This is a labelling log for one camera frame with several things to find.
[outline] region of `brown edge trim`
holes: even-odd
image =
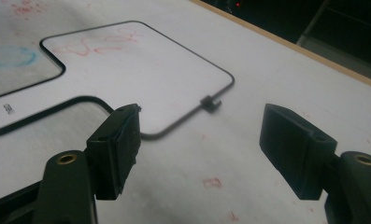
[[[307,49],[303,49],[300,46],[294,45],[293,43],[291,43],[291,42],[289,42],[289,41],[287,41],[287,40],[285,40],[285,39],[283,39],[283,38],[281,38],[277,35],[273,35],[273,34],[267,32],[266,30],[263,30],[263,29],[255,26],[251,23],[248,23],[247,21],[242,21],[238,17],[235,17],[235,16],[233,16],[233,15],[227,13],[227,12],[224,12],[224,11],[222,11],[222,10],[216,8],[216,7],[213,7],[213,6],[211,6],[211,5],[209,5],[205,2],[202,2],[200,0],[190,0],[190,2],[193,2],[200,7],[204,7],[204,8],[206,8],[206,9],[208,9],[208,10],[214,12],[214,13],[217,13],[220,16],[223,16],[224,18],[226,18],[230,21],[233,21],[233,22],[235,22],[235,23],[237,23],[237,24],[239,24],[243,27],[246,27],[246,28],[248,28],[248,29],[260,34],[260,35],[263,35],[263,36],[275,41],[275,42],[278,42],[279,44],[284,45],[285,47],[287,47],[289,49],[293,49],[296,52],[299,52],[299,53],[307,56],[308,58],[313,59],[316,62],[327,65],[328,67],[331,67],[331,68],[335,69],[336,71],[338,71],[342,74],[345,74],[349,77],[352,77],[352,78],[354,78],[358,81],[363,82],[364,84],[366,84],[368,86],[371,86],[371,78],[369,78],[369,77],[365,77],[365,76],[363,76],[359,73],[356,73],[356,72],[354,72],[354,71],[352,71],[352,70],[350,70],[350,69],[348,69],[348,68],[346,68],[346,67],[344,67],[340,64],[337,64],[337,63],[334,63],[334,62],[332,62],[328,59],[325,59],[322,56],[320,56],[318,54],[315,54],[315,53],[313,53],[313,52],[311,52]]]

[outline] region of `blue smudge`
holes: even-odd
[[[36,53],[28,48],[16,46],[0,47],[0,68],[27,66],[35,60]]]

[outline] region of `white table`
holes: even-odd
[[[266,103],[331,135],[338,155],[371,154],[370,80],[230,16],[174,0],[30,1],[40,11],[31,13],[12,8],[21,1],[0,4],[7,5],[1,42],[35,46],[49,35],[143,21],[235,77],[216,113],[201,111],[164,138],[142,142],[122,196],[97,202],[100,223],[326,223],[326,195],[299,201],[260,150]],[[84,149],[106,117],[84,103],[0,136],[0,198],[40,180],[54,154]]]

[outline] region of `blue marker stain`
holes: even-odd
[[[0,68],[23,67],[36,60],[36,52],[16,46],[0,47]]]

